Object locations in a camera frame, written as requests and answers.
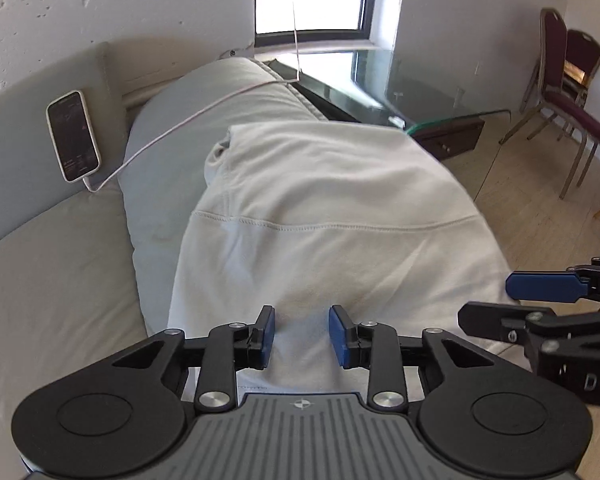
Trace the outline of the maroon chair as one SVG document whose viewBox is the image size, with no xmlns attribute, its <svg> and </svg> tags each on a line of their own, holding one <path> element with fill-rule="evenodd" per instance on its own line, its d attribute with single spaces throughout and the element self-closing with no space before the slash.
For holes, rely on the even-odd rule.
<svg viewBox="0 0 600 480">
<path fill-rule="evenodd" d="M 532 107 L 524 116 L 522 116 L 516 125 L 510 128 L 505 136 L 498 141 L 498 144 L 504 145 L 512 136 L 514 136 L 530 120 L 539 115 L 544 108 L 552 111 L 550 117 L 543 119 L 542 125 L 528 135 L 528 140 L 542 131 L 556 117 L 564 120 L 568 126 L 573 126 L 581 133 L 581 141 L 577 155 L 574 156 L 569 174 L 560 191 L 559 198 L 563 200 L 567 195 L 572 180 L 576 175 L 580 161 L 585 152 L 588 141 L 593 146 L 584 168 L 581 171 L 577 186 L 580 186 L 591 166 L 593 157 L 600 146 L 600 122 L 588 113 L 583 107 L 570 99 L 562 91 L 562 82 L 564 81 L 564 66 L 568 47 L 568 29 L 562 19 L 562 16 L 553 8 L 544 8 L 540 13 L 540 43 L 541 51 L 539 58 L 539 78 L 538 91 L 539 102 Z"/>
<path fill-rule="evenodd" d="M 588 90 L 600 68 L 600 44 L 587 32 L 569 29 L 562 90 L 585 107 Z"/>
</svg>

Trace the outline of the window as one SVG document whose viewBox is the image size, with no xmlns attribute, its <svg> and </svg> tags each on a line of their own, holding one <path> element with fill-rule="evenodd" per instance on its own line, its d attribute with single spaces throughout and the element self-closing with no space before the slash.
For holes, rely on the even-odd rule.
<svg viewBox="0 0 600 480">
<path fill-rule="evenodd" d="M 402 0 L 254 0 L 254 45 L 294 41 L 396 43 Z"/>
</svg>

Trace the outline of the cream t-shirt with script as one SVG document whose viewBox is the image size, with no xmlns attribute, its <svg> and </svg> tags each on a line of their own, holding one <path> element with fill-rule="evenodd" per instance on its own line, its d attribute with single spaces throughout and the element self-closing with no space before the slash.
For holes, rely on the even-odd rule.
<svg viewBox="0 0 600 480">
<path fill-rule="evenodd" d="M 401 335 L 458 332 L 469 301 L 507 301 L 509 265 L 453 175 L 393 128 L 352 122 L 231 126 L 204 165 L 169 323 L 191 337 L 275 310 L 268 367 L 248 392 L 357 392 L 328 336 L 339 304 Z"/>
</svg>

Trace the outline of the white smartphone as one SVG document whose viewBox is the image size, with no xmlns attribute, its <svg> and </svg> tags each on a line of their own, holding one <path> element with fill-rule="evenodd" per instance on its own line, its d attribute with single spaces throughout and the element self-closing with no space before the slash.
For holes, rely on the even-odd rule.
<svg viewBox="0 0 600 480">
<path fill-rule="evenodd" d="M 72 90 L 50 102 L 45 117 L 62 178 L 74 183 L 96 174 L 102 158 L 83 92 Z"/>
</svg>

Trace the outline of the grey pillow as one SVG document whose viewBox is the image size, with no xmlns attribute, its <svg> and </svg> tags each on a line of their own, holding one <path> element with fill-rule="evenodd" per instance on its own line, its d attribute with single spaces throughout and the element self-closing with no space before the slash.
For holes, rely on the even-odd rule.
<svg viewBox="0 0 600 480">
<path fill-rule="evenodd" d="M 133 122 L 118 177 L 148 333 L 168 325 L 182 238 L 206 189 L 204 162 L 232 125 L 321 120 L 300 92 L 249 58 L 215 61 L 154 96 Z"/>
</svg>

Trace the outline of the maroon chair front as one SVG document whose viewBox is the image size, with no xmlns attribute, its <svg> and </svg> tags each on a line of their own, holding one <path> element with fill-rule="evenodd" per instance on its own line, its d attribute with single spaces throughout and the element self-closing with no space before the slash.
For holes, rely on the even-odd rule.
<svg viewBox="0 0 600 480">
<path fill-rule="evenodd" d="M 562 19 L 562 16 L 553 8 L 544 8 L 540 13 L 540 43 L 541 51 L 539 58 L 539 78 L 538 91 L 539 102 L 532 107 L 524 116 L 522 116 L 516 125 L 510 128 L 505 136 L 498 141 L 498 144 L 504 145 L 512 136 L 514 136 L 530 120 L 539 115 L 544 108 L 552 111 L 550 117 L 543 119 L 542 125 L 528 135 L 528 140 L 542 131 L 556 117 L 564 120 L 568 126 L 573 126 L 581 133 L 581 141 L 577 155 L 574 156 L 569 174 L 560 191 L 559 198 L 563 200 L 567 195 L 572 180 L 576 175 L 580 161 L 585 152 L 588 141 L 593 146 L 584 168 L 581 171 L 577 186 L 580 186 L 591 166 L 593 157 L 600 146 L 600 122 L 588 113 L 583 107 L 570 99 L 562 91 L 562 82 L 564 81 L 564 66 L 568 47 L 568 29 Z"/>
</svg>

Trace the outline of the maroon chair rear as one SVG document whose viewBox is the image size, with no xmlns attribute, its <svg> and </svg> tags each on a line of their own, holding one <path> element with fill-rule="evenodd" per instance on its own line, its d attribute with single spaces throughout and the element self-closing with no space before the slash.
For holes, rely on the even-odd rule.
<svg viewBox="0 0 600 480">
<path fill-rule="evenodd" d="M 587 32 L 569 29 L 562 90 L 585 107 L 588 90 L 600 68 L 600 44 Z"/>
</svg>

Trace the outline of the grey sofa back cushion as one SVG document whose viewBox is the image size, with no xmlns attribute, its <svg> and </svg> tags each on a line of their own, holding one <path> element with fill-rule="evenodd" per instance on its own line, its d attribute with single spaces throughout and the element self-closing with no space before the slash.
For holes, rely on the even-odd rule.
<svg viewBox="0 0 600 480">
<path fill-rule="evenodd" d="M 122 162 L 128 130 L 119 78 L 103 42 L 40 70 L 0 94 L 0 240 L 84 189 L 61 177 L 46 122 L 48 104 L 80 90 L 86 101 L 104 180 Z"/>
</svg>

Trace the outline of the glass side table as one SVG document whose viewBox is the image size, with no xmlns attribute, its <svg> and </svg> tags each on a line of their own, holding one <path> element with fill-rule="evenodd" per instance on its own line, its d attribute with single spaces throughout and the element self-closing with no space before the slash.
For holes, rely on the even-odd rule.
<svg viewBox="0 0 600 480">
<path fill-rule="evenodd" d="M 328 119 L 397 128 L 440 162 L 473 151 L 488 116 L 512 114 L 390 50 L 281 53 L 266 65 Z"/>
</svg>

